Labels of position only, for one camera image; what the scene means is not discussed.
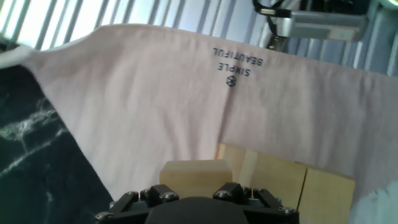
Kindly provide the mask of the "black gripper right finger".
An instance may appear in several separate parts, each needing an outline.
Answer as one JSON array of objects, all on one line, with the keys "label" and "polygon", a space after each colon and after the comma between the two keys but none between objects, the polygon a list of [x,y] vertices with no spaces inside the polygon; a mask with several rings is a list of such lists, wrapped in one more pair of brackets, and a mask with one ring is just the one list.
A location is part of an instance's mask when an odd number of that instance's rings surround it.
[{"label": "black gripper right finger", "polygon": [[264,188],[242,187],[228,182],[213,194],[213,199],[233,203],[243,211],[248,223],[299,224],[296,208],[285,207]]}]

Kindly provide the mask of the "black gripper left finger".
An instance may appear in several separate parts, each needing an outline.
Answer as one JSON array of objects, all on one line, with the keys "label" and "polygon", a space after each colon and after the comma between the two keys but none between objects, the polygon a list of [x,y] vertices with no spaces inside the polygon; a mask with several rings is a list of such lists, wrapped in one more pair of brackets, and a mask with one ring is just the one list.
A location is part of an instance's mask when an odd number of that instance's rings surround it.
[{"label": "black gripper left finger", "polygon": [[129,191],[109,210],[95,215],[95,224],[145,223],[149,213],[159,205],[173,202],[179,195],[166,185],[153,185],[140,192]]}]

